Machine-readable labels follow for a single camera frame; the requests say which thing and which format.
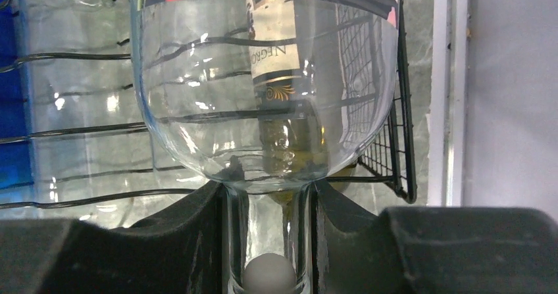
wine label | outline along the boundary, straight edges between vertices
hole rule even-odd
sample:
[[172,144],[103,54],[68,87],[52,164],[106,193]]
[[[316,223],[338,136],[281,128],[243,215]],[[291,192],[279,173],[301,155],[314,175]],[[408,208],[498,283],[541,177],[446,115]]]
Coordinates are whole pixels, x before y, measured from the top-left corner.
[[[296,38],[293,0],[246,0],[248,36],[256,41]],[[249,48],[252,78],[300,68],[296,44]]]

gold swirl design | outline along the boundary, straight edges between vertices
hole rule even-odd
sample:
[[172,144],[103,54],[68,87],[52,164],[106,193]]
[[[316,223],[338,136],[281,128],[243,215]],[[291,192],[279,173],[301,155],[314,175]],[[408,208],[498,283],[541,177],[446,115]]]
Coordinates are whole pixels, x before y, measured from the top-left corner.
[[290,98],[289,95],[295,93],[294,88],[291,85],[286,86],[275,86],[275,87],[267,87],[265,92],[265,97],[271,100],[281,100],[285,101]]

black wire basket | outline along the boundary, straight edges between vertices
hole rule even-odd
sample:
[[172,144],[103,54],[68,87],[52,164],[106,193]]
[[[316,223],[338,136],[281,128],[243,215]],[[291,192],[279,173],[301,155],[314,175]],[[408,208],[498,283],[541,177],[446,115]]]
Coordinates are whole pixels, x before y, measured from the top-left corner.
[[[5,0],[0,3],[0,9],[6,7],[11,0]],[[415,153],[413,148],[413,123],[411,116],[411,95],[409,92],[409,72],[407,63],[407,48],[405,42],[405,23],[403,17],[403,0],[400,1],[400,13],[399,13],[399,45],[397,50],[397,67],[398,67],[398,87],[396,89],[395,96],[393,99],[393,105],[391,107],[389,116],[382,126],[377,137],[373,140],[371,144],[367,145],[364,153],[359,157],[358,164],[362,166],[365,170],[369,172],[368,176],[348,176],[348,177],[329,177],[330,182],[345,182],[345,183],[381,183],[388,186],[393,192],[407,203],[411,204],[416,201],[417,198],[417,183],[415,179]],[[355,18],[354,12],[350,12],[350,9],[344,9],[345,12],[341,12],[340,17],[351,19]],[[373,23],[369,22],[369,28],[373,28]],[[351,27],[347,27],[345,34],[342,36],[344,41],[347,41],[347,50],[344,52],[343,67],[347,69],[348,72],[359,72],[358,62],[355,61],[366,60],[367,56],[370,59],[371,51],[370,49],[359,49],[359,41],[355,39],[355,32],[350,30]],[[129,39],[125,39],[119,43],[119,45],[126,45]],[[0,72],[16,71],[21,64],[30,61],[38,61],[45,59],[83,59],[83,60],[121,60],[129,59],[130,56],[127,54],[120,55],[91,55],[91,54],[79,54],[79,53],[42,53],[35,55],[28,55],[25,57],[19,57],[15,60],[14,64],[11,66],[0,68]],[[372,84],[374,76],[374,71],[370,71],[367,74],[369,77],[369,84]],[[123,86],[121,89],[130,89],[132,85]],[[27,100],[21,99],[16,102],[25,103]],[[349,108],[349,119],[351,115],[358,116],[362,115],[363,111],[370,111],[366,107],[359,107],[358,105],[350,105]],[[147,128],[143,122],[135,122],[130,124],[118,124],[111,126],[94,126],[87,128],[73,128],[65,130],[50,130],[46,132],[33,133],[22,137],[8,137],[0,138],[0,151],[2,146],[15,144],[15,143],[31,143],[34,139],[39,139],[41,137],[50,135],[72,135],[72,134],[88,134],[95,132],[117,132],[126,130],[128,133],[130,131],[136,132],[146,132]],[[127,172],[152,172],[153,170],[125,170]],[[33,183],[21,183],[12,184],[11,189],[22,187],[25,185],[33,185]],[[117,193],[113,195],[104,195],[100,197],[93,197],[90,199],[65,201],[60,203],[37,203],[33,201],[23,201],[17,203],[3,203],[0,204],[0,209],[6,208],[18,208],[18,207],[37,207],[37,208],[65,208],[65,207],[76,207],[80,205],[87,205],[91,203],[99,203],[103,201],[112,201],[116,199],[123,199],[128,197],[139,197],[146,195],[162,195],[162,194],[185,194],[191,193],[192,189],[153,189],[146,191],[133,191],[126,193]]]

dark bottle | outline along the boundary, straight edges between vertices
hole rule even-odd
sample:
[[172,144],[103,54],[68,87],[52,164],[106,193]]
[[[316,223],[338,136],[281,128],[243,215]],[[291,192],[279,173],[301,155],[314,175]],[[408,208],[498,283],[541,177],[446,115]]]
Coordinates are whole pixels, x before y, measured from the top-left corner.
[[[269,41],[249,48],[259,110],[263,169],[299,182],[328,171],[328,144],[315,112],[311,32],[304,26],[305,0],[247,0],[249,38]],[[296,39],[289,43],[283,40]]]

blue plastic crate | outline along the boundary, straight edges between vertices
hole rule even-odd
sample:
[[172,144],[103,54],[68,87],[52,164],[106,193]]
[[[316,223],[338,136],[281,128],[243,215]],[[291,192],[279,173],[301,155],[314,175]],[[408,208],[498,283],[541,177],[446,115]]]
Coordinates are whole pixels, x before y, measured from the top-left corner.
[[[7,66],[17,58],[10,8],[0,11],[0,34],[0,66]],[[0,83],[0,138],[25,136],[28,130],[19,72],[0,74]],[[0,145],[0,190],[32,182],[29,147],[28,143]],[[16,201],[21,194],[11,196]]]

